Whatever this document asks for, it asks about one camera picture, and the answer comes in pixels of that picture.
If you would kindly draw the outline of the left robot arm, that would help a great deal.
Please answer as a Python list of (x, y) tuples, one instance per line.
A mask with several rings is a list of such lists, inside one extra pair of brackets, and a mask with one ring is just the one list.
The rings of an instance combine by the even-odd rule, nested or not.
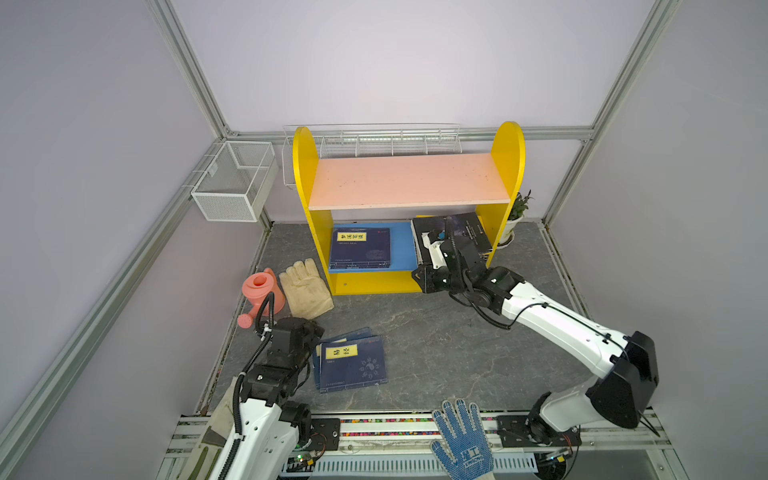
[(301, 318), (277, 320), (274, 303), (270, 292), (257, 309), (261, 343), (236, 377), (233, 427), (213, 479), (276, 479), (295, 448), (310, 441), (309, 407), (292, 397), (303, 384), (300, 376), (311, 371), (323, 329)]

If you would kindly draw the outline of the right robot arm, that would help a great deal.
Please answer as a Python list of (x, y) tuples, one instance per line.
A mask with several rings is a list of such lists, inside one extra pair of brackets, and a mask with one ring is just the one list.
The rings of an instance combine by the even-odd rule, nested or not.
[(446, 292), (502, 330), (527, 327), (590, 371), (588, 380), (537, 399), (523, 425), (531, 441), (546, 445), (573, 427), (601, 420), (624, 429), (644, 423), (660, 382), (648, 335), (600, 325), (513, 270), (488, 266), (485, 233), (460, 234), (454, 216), (416, 218), (411, 230), (419, 260), (411, 276), (423, 293)]

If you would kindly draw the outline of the black wolf cover book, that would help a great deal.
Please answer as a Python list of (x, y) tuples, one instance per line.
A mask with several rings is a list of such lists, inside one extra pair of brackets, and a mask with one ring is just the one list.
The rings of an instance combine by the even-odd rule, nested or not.
[[(465, 237), (471, 240), (485, 259), (490, 256), (492, 252), (491, 243), (479, 216), (475, 212), (449, 215), (448, 218), (450, 219), (455, 237)], [(424, 243), (424, 236), (427, 235), (431, 242), (446, 240), (448, 237), (446, 217), (422, 216), (413, 218), (411, 220), (411, 230), (416, 244), (418, 264), (431, 265), (432, 258), (429, 246)]]

